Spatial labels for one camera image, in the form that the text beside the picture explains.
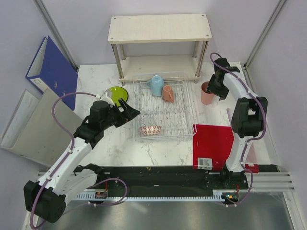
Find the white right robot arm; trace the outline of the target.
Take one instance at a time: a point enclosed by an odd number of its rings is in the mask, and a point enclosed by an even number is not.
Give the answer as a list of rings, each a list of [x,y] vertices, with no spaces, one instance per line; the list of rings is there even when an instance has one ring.
[[[266,97],[257,96],[239,77],[240,70],[231,66],[226,58],[218,55],[212,60],[214,74],[206,91],[224,100],[230,93],[236,100],[231,117],[231,128],[234,142],[230,155],[225,162],[229,172],[220,176],[220,184],[224,188],[232,188],[237,183],[234,173],[245,170],[245,162],[251,144],[262,139],[266,132],[266,113],[268,101]]]

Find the green plastic plate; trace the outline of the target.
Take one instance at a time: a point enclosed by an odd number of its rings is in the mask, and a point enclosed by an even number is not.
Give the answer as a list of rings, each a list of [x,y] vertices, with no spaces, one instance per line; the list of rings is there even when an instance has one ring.
[[[120,86],[113,86],[106,90],[107,96],[112,99],[117,107],[121,107],[118,100],[122,98],[124,102],[127,102],[129,99],[128,91]]]

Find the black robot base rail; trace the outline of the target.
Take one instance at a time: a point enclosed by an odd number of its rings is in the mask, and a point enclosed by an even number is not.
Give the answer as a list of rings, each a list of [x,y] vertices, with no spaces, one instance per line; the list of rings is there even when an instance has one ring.
[[[241,173],[200,170],[191,166],[102,167],[92,163],[78,165],[74,173],[97,174],[96,189],[107,189],[114,196],[209,196],[214,190],[248,189],[247,177]]]

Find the pink plastic tumbler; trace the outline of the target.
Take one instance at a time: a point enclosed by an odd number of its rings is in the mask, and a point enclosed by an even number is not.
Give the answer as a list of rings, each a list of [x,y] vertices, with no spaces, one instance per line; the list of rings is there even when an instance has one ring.
[[[212,103],[212,100],[214,98],[214,94],[213,93],[210,93],[210,92],[207,92],[206,89],[209,85],[209,82],[206,81],[204,82],[202,85],[201,85],[201,102],[204,104],[204,105],[209,105]]]

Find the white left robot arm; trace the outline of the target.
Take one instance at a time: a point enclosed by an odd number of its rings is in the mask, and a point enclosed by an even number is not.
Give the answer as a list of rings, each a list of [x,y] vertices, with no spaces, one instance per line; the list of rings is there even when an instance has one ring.
[[[119,99],[121,109],[114,103],[98,100],[93,102],[89,115],[72,135],[71,142],[54,165],[37,182],[28,181],[24,186],[26,210],[30,218],[38,216],[54,223],[63,215],[66,206],[85,189],[101,188],[105,176],[101,168],[89,164],[80,174],[71,178],[73,171],[103,138],[111,126],[120,127],[136,118],[140,111]]]

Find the orange dotted mug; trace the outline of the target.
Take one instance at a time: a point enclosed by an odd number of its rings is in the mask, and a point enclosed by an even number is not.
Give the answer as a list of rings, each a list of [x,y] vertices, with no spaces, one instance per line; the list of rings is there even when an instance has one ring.
[[[174,103],[174,94],[170,85],[165,85],[162,91],[162,99],[165,102]]]

